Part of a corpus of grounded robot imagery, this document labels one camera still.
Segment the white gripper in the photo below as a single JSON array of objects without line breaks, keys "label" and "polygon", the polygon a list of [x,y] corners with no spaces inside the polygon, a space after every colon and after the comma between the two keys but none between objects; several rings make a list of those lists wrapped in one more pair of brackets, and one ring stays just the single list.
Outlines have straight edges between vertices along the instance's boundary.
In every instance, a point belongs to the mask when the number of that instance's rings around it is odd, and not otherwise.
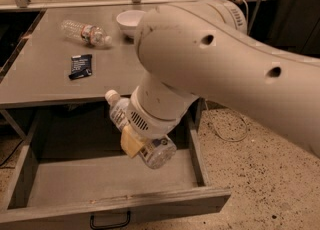
[{"label": "white gripper", "polygon": [[121,134],[121,147],[130,157],[135,157],[149,139],[160,139],[171,132],[186,112],[183,100],[170,94],[153,96],[137,87],[130,97],[126,125]]}]

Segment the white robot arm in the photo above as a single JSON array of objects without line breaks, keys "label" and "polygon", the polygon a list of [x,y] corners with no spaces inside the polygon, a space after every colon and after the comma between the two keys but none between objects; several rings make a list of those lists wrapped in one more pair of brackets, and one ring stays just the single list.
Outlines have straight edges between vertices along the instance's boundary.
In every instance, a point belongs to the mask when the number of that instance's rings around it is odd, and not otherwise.
[{"label": "white robot arm", "polygon": [[145,72],[127,109],[132,128],[160,138],[202,97],[320,157],[320,60],[249,37],[236,27],[237,10],[206,0],[143,15],[134,45]]}]

